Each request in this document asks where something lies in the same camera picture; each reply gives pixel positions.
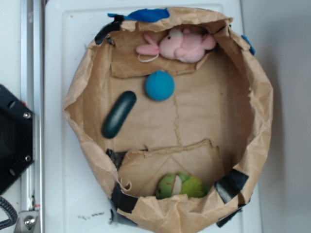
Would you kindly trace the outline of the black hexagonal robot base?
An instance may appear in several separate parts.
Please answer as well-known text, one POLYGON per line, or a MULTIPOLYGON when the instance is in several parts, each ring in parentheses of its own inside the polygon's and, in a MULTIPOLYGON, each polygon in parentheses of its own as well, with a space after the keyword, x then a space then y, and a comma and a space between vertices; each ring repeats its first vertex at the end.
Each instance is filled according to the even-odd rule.
POLYGON ((33 112, 0 86, 0 193, 33 162, 33 112))

